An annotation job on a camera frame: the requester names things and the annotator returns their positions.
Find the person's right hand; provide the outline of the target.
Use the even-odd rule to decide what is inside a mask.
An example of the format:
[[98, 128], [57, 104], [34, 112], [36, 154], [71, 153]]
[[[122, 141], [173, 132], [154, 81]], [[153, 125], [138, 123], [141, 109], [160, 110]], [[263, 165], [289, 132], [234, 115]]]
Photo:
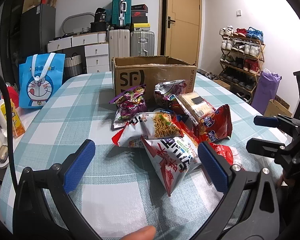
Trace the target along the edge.
[[281, 174], [280, 178], [277, 180], [276, 185], [277, 187], [281, 186], [289, 186], [290, 182], [289, 180], [285, 177], [284, 174]]

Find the person's left hand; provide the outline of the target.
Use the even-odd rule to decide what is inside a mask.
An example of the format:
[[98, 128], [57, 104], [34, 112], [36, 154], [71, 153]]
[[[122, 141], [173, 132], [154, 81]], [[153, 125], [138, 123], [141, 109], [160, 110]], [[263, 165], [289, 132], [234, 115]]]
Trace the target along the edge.
[[155, 234], [156, 228], [152, 225], [149, 225], [125, 235], [121, 238], [121, 240], [153, 240]]

